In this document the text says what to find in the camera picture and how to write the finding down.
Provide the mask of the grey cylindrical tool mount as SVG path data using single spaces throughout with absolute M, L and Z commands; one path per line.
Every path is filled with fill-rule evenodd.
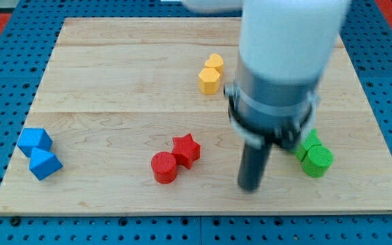
M 270 143 L 293 150 L 313 127 L 318 81 L 264 77 L 239 56 L 233 83 L 224 86 L 232 127 L 258 150 Z

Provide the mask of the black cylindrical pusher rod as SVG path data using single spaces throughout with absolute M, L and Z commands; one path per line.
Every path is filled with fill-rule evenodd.
M 238 174 L 238 186 L 242 190 L 256 191 L 259 188 L 271 149 L 272 143 L 258 148 L 245 143 Z

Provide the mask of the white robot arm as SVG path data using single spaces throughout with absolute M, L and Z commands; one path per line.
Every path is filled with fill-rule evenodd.
M 226 84 L 229 120 L 244 139 L 238 185 L 259 188 L 273 145 L 294 149 L 314 126 L 317 86 L 349 0 L 185 0 L 194 12 L 242 13 L 238 61 Z

